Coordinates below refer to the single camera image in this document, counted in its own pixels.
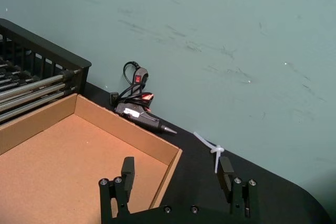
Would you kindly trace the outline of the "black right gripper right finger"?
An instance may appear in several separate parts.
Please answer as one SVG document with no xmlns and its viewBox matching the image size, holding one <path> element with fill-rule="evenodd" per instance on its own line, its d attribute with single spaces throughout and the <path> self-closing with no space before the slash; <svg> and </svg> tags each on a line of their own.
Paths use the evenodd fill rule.
<svg viewBox="0 0 336 224">
<path fill-rule="evenodd" d="M 217 177 L 230 204 L 230 214 L 236 218 L 257 218 L 257 182 L 236 175 L 226 156 L 218 160 Z"/>
</svg>

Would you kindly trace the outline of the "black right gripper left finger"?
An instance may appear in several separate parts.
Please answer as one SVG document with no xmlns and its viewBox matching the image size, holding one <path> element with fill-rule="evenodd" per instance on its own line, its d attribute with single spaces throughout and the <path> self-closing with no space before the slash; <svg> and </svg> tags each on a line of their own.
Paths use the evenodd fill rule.
<svg viewBox="0 0 336 224">
<path fill-rule="evenodd" d="M 101 219 L 112 219 L 111 200 L 117 202 L 117 216 L 129 215 L 128 202 L 135 177 L 134 157 L 125 157 L 121 168 L 121 175 L 113 180 L 102 178 L 99 180 L 100 193 L 100 217 Z"/>
</svg>

